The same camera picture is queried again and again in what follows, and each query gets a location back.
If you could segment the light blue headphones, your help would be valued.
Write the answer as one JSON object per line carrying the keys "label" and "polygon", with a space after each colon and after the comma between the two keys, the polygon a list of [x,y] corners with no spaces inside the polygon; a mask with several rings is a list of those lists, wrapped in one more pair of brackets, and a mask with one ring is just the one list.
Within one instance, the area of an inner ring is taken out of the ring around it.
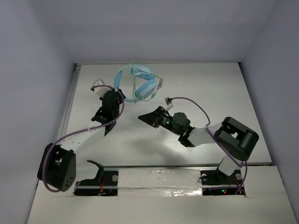
{"label": "light blue headphones", "polygon": [[125,96],[126,102],[146,102],[155,97],[158,90],[161,88],[163,80],[158,77],[154,71],[140,64],[130,63],[119,70],[114,79],[114,87],[116,89],[120,89],[121,78],[125,70],[129,70],[133,84],[132,98]]}

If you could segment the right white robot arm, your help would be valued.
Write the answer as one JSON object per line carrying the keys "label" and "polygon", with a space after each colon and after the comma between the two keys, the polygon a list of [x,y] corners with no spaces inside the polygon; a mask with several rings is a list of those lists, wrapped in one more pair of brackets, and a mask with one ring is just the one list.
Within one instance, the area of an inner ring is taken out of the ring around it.
{"label": "right white robot arm", "polygon": [[233,172],[247,162],[255,148],[259,135],[232,117],[226,117],[221,123],[203,128],[191,126],[191,121],[182,112],[172,116],[163,107],[153,112],[140,115],[138,119],[147,125],[166,130],[179,136],[178,141],[185,147],[197,147],[216,143],[226,154],[218,165],[216,179],[227,183]]}

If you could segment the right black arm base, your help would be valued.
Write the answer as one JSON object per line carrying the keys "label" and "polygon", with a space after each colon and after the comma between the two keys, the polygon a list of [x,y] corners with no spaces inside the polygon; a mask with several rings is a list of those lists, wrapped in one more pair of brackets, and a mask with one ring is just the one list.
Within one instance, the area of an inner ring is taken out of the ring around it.
{"label": "right black arm base", "polygon": [[203,196],[246,195],[243,176],[238,169],[230,176],[218,170],[202,170],[198,183],[203,186]]}

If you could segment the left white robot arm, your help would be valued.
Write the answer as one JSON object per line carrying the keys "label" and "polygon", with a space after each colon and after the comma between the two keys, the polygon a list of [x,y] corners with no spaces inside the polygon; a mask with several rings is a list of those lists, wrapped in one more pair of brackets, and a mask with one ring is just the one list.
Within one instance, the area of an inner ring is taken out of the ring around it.
{"label": "left white robot arm", "polygon": [[107,136],[124,111],[122,90],[109,85],[98,87],[105,90],[99,97],[102,105],[87,127],[61,137],[44,150],[37,178],[50,192],[65,192],[74,184],[77,156],[95,141]]}

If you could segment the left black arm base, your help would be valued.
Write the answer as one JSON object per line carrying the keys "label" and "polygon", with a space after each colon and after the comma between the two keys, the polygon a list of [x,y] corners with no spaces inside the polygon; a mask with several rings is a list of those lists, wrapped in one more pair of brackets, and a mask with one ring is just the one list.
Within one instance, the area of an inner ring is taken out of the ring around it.
{"label": "left black arm base", "polygon": [[97,166],[98,171],[93,179],[76,182],[76,196],[118,196],[119,170],[105,170],[105,167],[93,160],[87,162]]}

